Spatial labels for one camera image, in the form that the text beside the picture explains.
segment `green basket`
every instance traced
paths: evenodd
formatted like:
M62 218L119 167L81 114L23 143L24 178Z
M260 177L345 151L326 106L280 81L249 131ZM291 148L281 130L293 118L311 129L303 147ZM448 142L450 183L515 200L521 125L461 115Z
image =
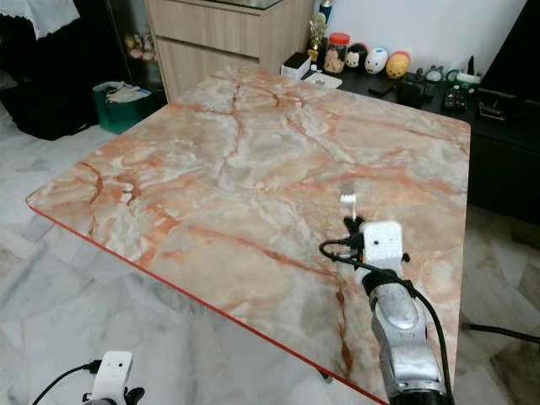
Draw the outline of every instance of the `green basket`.
M92 88L100 127L116 134L125 132L160 108L154 93L127 103L108 103L106 89L121 86L122 82L104 82Z

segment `glass jar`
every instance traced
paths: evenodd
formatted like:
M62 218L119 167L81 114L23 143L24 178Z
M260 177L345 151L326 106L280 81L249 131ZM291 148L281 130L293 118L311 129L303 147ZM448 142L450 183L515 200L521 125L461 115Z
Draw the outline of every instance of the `glass jar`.
M334 32L328 38L327 54L324 58L324 70L329 73L341 73L345 66L348 43L351 37L343 32Z

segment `marble floor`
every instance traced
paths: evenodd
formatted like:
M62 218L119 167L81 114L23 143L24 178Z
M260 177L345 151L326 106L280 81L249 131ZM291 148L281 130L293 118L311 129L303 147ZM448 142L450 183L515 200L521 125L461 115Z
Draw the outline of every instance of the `marble floor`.
M0 105L0 404L31 403L55 376L108 349L133 352L128 384L146 389L141 404L375 403L26 207L31 191L113 137L91 127L42 141ZM538 335L540 252L515 243L516 232L540 235L469 208L462 319ZM536 403L538 365L537 345L460 332L456 403ZM73 375L43 403L78 403L92 381Z

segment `red table edge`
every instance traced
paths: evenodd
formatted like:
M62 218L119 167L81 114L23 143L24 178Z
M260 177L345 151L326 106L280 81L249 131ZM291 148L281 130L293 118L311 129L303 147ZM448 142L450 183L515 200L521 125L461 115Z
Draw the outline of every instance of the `red table edge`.
M38 215L44 217L44 218L47 218L49 219L52 223L64 228L65 230L68 230L69 232L73 233L74 235L78 236L79 238L82 238L83 240L86 240L87 242L91 243L92 245L94 246L97 246L98 248L100 248L102 251L106 251L107 253L110 253L112 256L114 257L117 257L119 258L120 260L122 260L123 262L129 264L130 266L133 266L135 267L137 270L140 270L141 272L143 273L146 273L148 274L150 277L153 277L155 279L157 279L158 281L160 281L161 283L163 284L166 284L168 285L169 287L171 287L172 289L175 289L176 291L178 291L179 293L182 293L184 295L186 295L187 297L191 298L192 300L195 300L196 302L198 302L199 304L202 304L204 306L206 306L207 308L209 308L210 310L214 311L214 312L217 312L218 314L220 314L221 316L224 316L225 318L231 320L232 322L236 323L237 325L241 326L241 327L244 327L245 329L247 329L248 331L252 332L252 333L255 333L258 337L260 338L263 338L265 339L266 341L270 342L271 344L273 344L274 346L277 346L279 348L281 348L282 350L284 350L285 352L288 352L289 354L292 354L294 357L306 362L308 365L311 365L313 367L315 367L317 370L319 370L320 372L324 373L324 374L327 374L327 375L330 375L332 378L335 378L336 380L338 381L341 381L343 384L345 384L346 386L349 386L351 388L353 388L355 391L361 393L362 395L368 397L369 399L372 399L373 401L375 402L378 402L380 404L383 404L383 405L388 405L387 402L384 402L382 399L380 399L379 397L376 397L375 395L363 390L362 388L356 386L355 384L353 384L352 382L346 380L345 378L341 377L340 375L337 375L335 374L333 371L330 371L330 370L327 370L325 369L324 367L321 367L320 365L318 365L317 363L315 363L314 361L306 358L305 356L303 356L302 354L299 354L299 353L296 353L293 349L291 348L288 348L287 346L285 346L284 344L276 341L276 340L273 340L271 337L268 337L267 335L263 334L262 332L259 332L257 329L255 329L254 327L250 327L249 325L245 324L245 323L242 323L241 321L237 320L236 318L234 318L233 316L227 314L226 312L223 312L222 310L220 310L219 308L215 307L215 306L212 306L210 305L208 302L206 301L203 301L201 300L200 298L198 298L197 296L191 294L191 293L188 293L187 291L185 291L184 289L181 289L179 288L177 285L174 285L173 283L165 280L164 278L161 278L160 276L158 276L157 274L155 273L151 273L150 271L148 271L147 269L145 269L144 267L141 267L139 266L138 264L136 263L133 263L133 262L130 262L129 260L127 260L125 257L123 256L120 256L119 254L115 253L114 251L111 251L110 249L107 249L105 246L103 245L100 245L99 243L97 243L96 241L94 240L91 240L88 236L86 235L83 235L83 234L80 234L78 231L76 231L75 229L72 229L70 228L69 226L65 225L65 224L62 224L61 222L58 222L57 220L55 220L53 217L47 215L46 213L40 211L39 209L37 208L34 208L32 207L29 203L28 203L28 198L32 195L33 193L31 193L24 201L26 202L26 205L32 210L34 211L35 213L37 213Z

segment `yellow toy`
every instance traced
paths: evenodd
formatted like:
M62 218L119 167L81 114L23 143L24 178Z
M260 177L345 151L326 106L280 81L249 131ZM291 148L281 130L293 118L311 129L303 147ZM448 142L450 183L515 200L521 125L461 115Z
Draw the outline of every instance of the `yellow toy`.
M411 57L404 51L397 51L392 54L386 64L386 74L389 78L400 78L405 75Z

